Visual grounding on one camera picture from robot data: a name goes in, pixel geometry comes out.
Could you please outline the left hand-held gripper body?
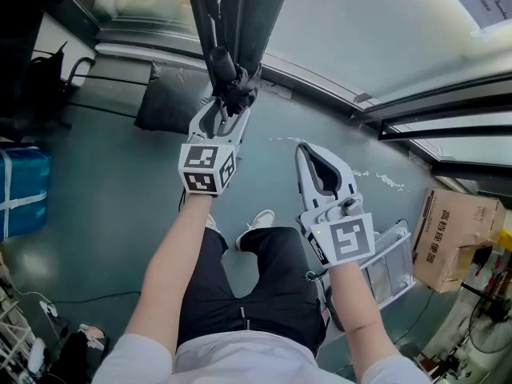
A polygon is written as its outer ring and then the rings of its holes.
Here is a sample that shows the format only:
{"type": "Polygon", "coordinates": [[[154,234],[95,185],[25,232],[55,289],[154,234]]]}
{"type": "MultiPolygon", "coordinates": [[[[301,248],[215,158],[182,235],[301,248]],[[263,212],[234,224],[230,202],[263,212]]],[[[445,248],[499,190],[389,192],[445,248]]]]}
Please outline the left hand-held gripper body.
{"type": "Polygon", "coordinates": [[[237,170],[245,132],[242,137],[223,137],[226,122],[219,114],[215,135],[189,135],[182,144],[178,172],[188,194],[219,196],[237,170]]]}

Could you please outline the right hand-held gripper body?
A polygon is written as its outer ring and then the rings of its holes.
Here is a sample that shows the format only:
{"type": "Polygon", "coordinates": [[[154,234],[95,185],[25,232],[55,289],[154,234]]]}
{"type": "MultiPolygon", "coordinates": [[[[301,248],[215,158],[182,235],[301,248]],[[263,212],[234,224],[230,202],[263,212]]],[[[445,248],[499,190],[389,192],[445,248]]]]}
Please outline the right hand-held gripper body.
{"type": "Polygon", "coordinates": [[[297,222],[325,269],[375,254],[373,219],[364,211],[360,193],[307,210],[297,222]]]}

